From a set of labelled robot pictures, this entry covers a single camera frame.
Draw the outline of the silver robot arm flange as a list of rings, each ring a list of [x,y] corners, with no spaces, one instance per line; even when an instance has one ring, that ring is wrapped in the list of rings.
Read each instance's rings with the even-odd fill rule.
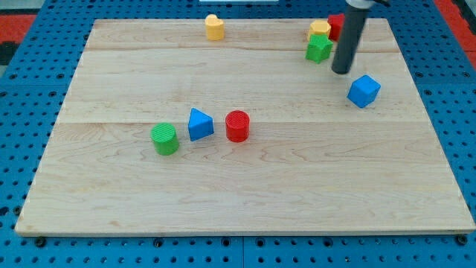
[[[390,7],[390,0],[346,0],[346,3],[358,9],[370,9],[374,4]]]

